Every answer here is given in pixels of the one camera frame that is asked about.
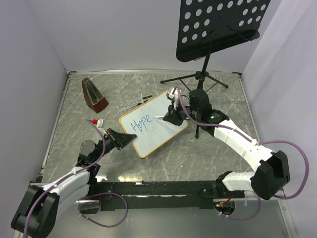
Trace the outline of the yellow framed whiteboard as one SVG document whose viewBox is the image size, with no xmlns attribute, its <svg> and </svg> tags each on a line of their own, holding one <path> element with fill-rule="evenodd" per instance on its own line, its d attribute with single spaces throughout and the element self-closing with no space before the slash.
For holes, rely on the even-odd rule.
<svg viewBox="0 0 317 238">
<path fill-rule="evenodd" d="M 125 133 L 137 135 L 132 145 L 140 158 L 147 157 L 188 126 L 187 121 L 177 126 L 157 118 L 164 116 L 171 105 L 166 93 L 154 96 L 119 118 Z"/>
</svg>

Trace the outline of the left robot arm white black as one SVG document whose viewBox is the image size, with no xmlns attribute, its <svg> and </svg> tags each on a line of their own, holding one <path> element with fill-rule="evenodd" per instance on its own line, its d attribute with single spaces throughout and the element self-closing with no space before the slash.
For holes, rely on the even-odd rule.
<svg viewBox="0 0 317 238">
<path fill-rule="evenodd" d="M 98 193 L 96 175 L 98 161 L 112 149 L 121 150 L 137 136 L 107 129 L 101 140 L 84 141 L 80 146 L 77 164 L 61 178 L 43 186 L 28 187 L 15 212 L 11 228 L 25 237 L 46 238 L 53 230 L 59 215 L 75 201 L 93 199 Z"/>
</svg>

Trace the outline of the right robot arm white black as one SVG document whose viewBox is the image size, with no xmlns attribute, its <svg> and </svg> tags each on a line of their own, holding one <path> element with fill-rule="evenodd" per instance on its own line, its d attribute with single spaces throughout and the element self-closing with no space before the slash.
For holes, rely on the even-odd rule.
<svg viewBox="0 0 317 238">
<path fill-rule="evenodd" d="M 226 114 L 212 108 L 204 90 L 189 93 L 189 105 L 184 105 L 181 91 L 172 87 L 166 97 L 171 101 L 163 121 L 180 126 L 190 120 L 214 138 L 224 142 L 252 168 L 251 172 L 227 171 L 216 180 L 216 191 L 228 197 L 233 191 L 252 191 L 269 200 L 290 181 L 287 155 L 266 148 L 243 132 Z"/>
</svg>

